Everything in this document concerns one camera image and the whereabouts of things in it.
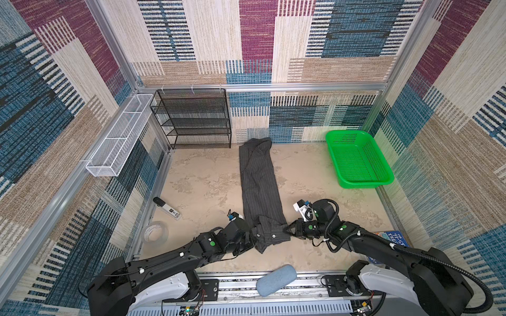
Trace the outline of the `dark pinstriped long sleeve shirt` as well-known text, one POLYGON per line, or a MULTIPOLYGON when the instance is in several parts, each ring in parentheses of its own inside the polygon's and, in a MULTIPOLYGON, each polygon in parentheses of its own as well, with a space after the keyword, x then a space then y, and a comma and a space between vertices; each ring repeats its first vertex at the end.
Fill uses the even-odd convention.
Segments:
POLYGON ((269 246, 290 241, 287 220, 270 156, 271 138, 252 138, 239 147, 242 204, 246 222, 261 254, 269 246))

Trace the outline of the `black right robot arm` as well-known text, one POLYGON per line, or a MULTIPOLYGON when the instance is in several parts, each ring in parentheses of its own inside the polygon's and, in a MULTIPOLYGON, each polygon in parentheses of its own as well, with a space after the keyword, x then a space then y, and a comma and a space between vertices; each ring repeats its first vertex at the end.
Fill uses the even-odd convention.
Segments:
POLYGON ((457 267, 436 248, 420 250, 396 244, 360 225, 339 218, 339 206, 330 199, 294 205, 300 219, 287 227, 299 239, 320 239, 329 251, 346 250, 372 258, 382 267, 358 261, 347 271, 350 291, 380 291, 419 305, 428 315, 479 313, 469 307, 474 291, 469 282, 478 279, 457 267))

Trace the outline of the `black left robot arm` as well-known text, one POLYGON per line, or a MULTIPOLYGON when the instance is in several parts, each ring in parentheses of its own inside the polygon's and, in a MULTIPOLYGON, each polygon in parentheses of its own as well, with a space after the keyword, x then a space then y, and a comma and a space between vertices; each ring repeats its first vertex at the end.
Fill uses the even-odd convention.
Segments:
POLYGON ((196 269, 252 249, 256 235, 247 222, 236 217, 199 234, 188 244, 152 258, 112 259, 94 276, 86 289, 91 315, 127 315, 158 301, 196 299, 202 283, 196 269))

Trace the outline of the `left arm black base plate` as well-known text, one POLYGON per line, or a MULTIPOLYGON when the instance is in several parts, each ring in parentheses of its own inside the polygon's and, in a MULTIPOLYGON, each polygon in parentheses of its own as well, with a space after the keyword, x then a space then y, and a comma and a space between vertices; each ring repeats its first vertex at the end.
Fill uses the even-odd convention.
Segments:
POLYGON ((198 291, 198 296, 195 297, 194 302, 216 302, 218 300, 218 293, 220 289, 219 279, 201 279, 201 286, 198 291))

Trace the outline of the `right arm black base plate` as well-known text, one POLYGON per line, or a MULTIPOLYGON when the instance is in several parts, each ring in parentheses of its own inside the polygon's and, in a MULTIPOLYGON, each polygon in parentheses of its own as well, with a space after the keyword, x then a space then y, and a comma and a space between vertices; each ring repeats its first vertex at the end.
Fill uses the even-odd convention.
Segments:
POLYGON ((329 297, 365 297, 379 298, 383 293, 380 291, 370 291, 363 286, 359 287, 357 293, 353 293, 347 288, 344 281, 345 275, 324 275, 320 278, 320 283, 327 288, 329 297))

